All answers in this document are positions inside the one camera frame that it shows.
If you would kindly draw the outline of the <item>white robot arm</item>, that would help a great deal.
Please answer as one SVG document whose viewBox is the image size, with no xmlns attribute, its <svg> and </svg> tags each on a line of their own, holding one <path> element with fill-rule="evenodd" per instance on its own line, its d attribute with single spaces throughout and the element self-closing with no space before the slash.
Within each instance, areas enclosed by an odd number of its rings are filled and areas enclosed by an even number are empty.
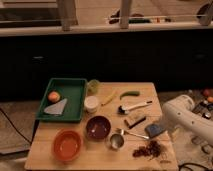
<svg viewBox="0 0 213 171">
<path fill-rule="evenodd" d="M 213 121 L 194 114 L 194 108 L 195 102 L 190 96 L 180 95 L 162 105 L 163 117 L 182 125 L 213 146 Z"/>
</svg>

